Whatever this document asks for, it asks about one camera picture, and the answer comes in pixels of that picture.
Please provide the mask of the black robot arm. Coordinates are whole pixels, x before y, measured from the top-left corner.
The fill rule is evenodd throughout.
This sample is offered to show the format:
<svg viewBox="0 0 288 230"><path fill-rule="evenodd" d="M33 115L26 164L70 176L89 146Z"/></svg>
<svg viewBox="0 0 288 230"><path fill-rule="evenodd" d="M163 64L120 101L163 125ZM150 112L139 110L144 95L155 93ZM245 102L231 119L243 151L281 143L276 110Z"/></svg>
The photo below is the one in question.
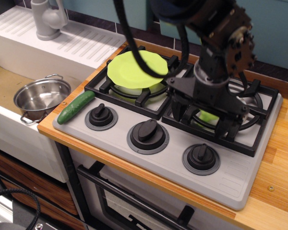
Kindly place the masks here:
<svg viewBox="0 0 288 230"><path fill-rule="evenodd" d="M217 138L234 140L249 108L229 90L229 80L239 76L246 85L244 70L255 62L250 17L234 0L153 0L150 5L156 17L176 26L181 40L181 63L163 76L174 118L181 121L188 108L197 107L219 118ZM200 58L193 77L178 79L189 58L187 29L200 37Z"/></svg>

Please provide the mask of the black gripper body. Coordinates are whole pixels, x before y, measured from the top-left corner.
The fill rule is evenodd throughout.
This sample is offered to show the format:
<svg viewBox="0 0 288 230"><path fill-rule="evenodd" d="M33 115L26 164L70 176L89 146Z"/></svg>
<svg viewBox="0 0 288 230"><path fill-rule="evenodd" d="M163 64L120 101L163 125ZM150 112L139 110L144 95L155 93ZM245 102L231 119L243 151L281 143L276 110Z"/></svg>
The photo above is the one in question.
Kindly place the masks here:
<svg viewBox="0 0 288 230"><path fill-rule="evenodd" d="M197 76L188 78L172 77L167 80L171 96L179 95L201 110L215 116L229 116L243 120L250 112L249 107L232 95L228 90L228 81L224 84L206 84Z"/></svg>

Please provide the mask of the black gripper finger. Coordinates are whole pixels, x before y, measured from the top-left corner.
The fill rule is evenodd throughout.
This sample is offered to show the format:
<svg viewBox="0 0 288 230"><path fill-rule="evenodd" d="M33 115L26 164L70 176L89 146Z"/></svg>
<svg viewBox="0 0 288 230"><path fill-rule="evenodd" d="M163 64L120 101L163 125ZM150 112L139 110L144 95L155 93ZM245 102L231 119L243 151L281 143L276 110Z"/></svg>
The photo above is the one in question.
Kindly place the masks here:
<svg viewBox="0 0 288 230"><path fill-rule="evenodd" d="M226 136L226 139L234 139L238 132L238 122L236 119L224 116L220 117L215 128L215 137L221 138Z"/></svg>
<svg viewBox="0 0 288 230"><path fill-rule="evenodd" d="M179 95L171 97L171 110L176 121L180 121L189 106L189 101Z"/></svg>

